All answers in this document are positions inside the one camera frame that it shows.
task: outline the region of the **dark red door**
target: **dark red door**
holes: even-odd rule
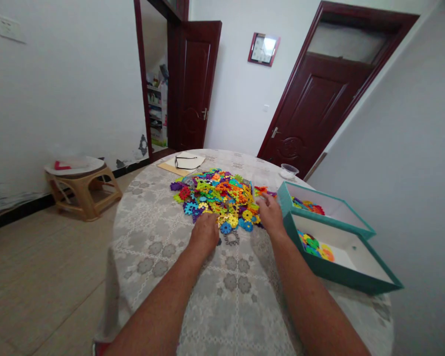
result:
[[[203,148],[222,25],[221,21],[183,21],[178,30],[178,110],[170,137],[177,150]]]
[[[303,178],[343,122],[374,66],[307,52],[259,157]]]

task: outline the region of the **hand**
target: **hand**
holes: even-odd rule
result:
[[[202,214],[191,232],[187,249],[202,258],[203,262],[216,248],[219,242],[218,220],[219,214]]]
[[[273,196],[266,193],[262,193],[262,196],[265,199],[261,198],[257,201],[262,225],[266,228],[271,238],[280,233],[285,233],[280,205]]]

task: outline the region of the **forearm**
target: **forearm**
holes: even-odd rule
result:
[[[184,250],[105,355],[174,355],[186,305],[203,261],[190,248]]]
[[[292,321],[310,355],[369,355],[343,311],[286,232],[270,234]]]

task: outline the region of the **table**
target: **table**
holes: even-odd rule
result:
[[[221,168],[268,184],[282,183],[280,167],[225,150],[199,149],[206,157],[198,171]],[[173,200],[177,176],[158,168],[143,170],[129,185],[117,210],[109,248],[104,316],[98,341],[112,341],[188,244],[192,218]],[[310,187],[296,178],[296,183]],[[238,230],[240,244],[224,240],[202,268],[183,319],[179,355],[292,355],[303,347],[290,322],[265,230]],[[394,340],[387,295],[367,296],[322,280],[373,355],[390,355]]]

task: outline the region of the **door handle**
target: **door handle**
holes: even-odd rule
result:
[[[271,138],[274,138],[276,134],[280,134],[280,133],[281,133],[280,131],[277,131],[277,130],[278,130],[278,127],[276,127],[275,129],[273,129],[272,137],[271,137]]]
[[[201,114],[203,114],[203,121],[205,121],[208,118],[208,114],[209,114],[208,108],[204,108],[204,110],[201,111]]]

